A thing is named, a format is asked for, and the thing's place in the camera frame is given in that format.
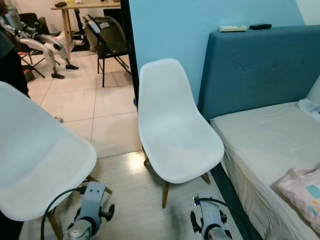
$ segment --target tiled floor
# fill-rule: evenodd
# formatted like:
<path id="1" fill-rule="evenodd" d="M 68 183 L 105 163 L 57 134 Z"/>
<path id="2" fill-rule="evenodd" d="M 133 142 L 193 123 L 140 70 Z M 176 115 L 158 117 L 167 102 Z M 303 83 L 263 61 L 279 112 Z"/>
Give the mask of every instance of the tiled floor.
<path id="1" fill-rule="evenodd" d="M 94 236 L 95 240 L 202 240 L 195 234 L 190 221 L 194 210 L 200 224 L 200 207 L 194 206 L 193 197 L 197 193 L 215 192 L 223 201 L 219 189 L 211 174 L 211 184 L 198 177 L 183 184 L 172 184 L 169 189 L 166 208 L 162 209 L 162 180 L 151 166 L 145 168 L 145 156 L 142 152 L 133 152 L 99 159 L 92 171 L 92 176 L 112 189 L 112 195 L 104 195 L 103 210 L 115 205 L 113 219 L 102 219 L 101 228 Z M 82 196 L 73 193 L 56 209 L 55 216 L 67 230 L 81 205 Z M 242 240 L 230 212 L 225 207 L 220 209 L 227 215 L 226 227 L 233 240 Z M 41 218 L 24 223 L 20 240 L 40 239 Z M 54 240 L 54 232 L 47 221 L 45 224 L 46 240 Z"/>
<path id="2" fill-rule="evenodd" d="M 42 55 L 33 56 L 34 60 Z M 66 70 L 64 61 L 58 72 L 65 79 L 51 77 L 45 61 L 36 68 L 45 75 L 28 83 L 31 99 L 64 125 L 90 141 L 98 157 L 105 158 L 142 149 L 138 134 L 137 109 L 133 104 L 131 76 L 113 59 L 106 61 L 105 86 L 97 74 L 97 55 L 89 51 L 72 52 L 71 63 L 78 70 Z M 128 56 L 123 59 L 128 64 Z"/>

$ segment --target light blue wall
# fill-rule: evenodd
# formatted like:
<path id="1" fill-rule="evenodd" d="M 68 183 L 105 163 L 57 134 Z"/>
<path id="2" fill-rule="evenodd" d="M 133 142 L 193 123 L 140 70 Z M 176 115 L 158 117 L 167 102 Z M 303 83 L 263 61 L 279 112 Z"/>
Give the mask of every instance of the light blue wall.
<path id="1" fill-rule="evenodd" d="M 209 33 L 219 25 L 304 25 L 295 0 L 129 0 L 138 69 L 181 62 L 198 102 Z"/>

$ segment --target white chair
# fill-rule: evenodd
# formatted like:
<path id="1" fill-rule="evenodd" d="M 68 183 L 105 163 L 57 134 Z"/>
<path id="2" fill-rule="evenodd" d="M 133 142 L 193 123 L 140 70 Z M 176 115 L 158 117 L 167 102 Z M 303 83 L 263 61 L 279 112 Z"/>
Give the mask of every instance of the white chair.
<path id="1" fill-rule="evenodd" d="M 96 161 L 96 150 L 89 142 L 0 81 L 0 211 L 5 216 L 15 221 L 42 216 L 60 193 L 78 187 L 86 178 L 96 181 L 89 176 Z M 48 218 L 62 239 L 52 211 Z"/>
<path id="2" fill-rule="evenodd" d="M 170 183 L 180 184 L 207 172 L 223 158 L 224 145 L 199 113 L 188 77 L 175 59 L 145 64 L 140 71 L 138 127 L 142 146 L 155 172 L 166 181 L 162 208 Z"/>

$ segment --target person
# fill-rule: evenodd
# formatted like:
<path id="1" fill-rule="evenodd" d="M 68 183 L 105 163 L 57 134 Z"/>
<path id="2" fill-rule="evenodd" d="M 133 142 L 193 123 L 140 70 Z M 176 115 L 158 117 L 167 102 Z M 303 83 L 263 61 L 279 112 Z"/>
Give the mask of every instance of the person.
<path id="1" fill-rule="evenodd" d="M 0 0 L 0 16 L 5 15 L 8 8 L 4 0 Z M 28 98 L 29 89 L 27 80 L 21 65 L 20 57 L 14 44 L 9 40 L 4 28 L 0 25 L 0 81 L 6 82 L 26 95 Z"/>

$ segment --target bed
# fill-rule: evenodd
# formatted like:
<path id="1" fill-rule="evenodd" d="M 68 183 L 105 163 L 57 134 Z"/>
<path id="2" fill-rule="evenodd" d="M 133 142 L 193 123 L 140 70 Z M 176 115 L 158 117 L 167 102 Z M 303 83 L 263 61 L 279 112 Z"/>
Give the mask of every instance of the bed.
<path id="1" fill-rule="evenodd" d="M 222 166 L 266 240 L 320 238 L 278 192 L 289 169 L 320 168 L 320 121 L 297 107 L 320 75 L 320 26 L 210 34 L 198 108 Z"/>

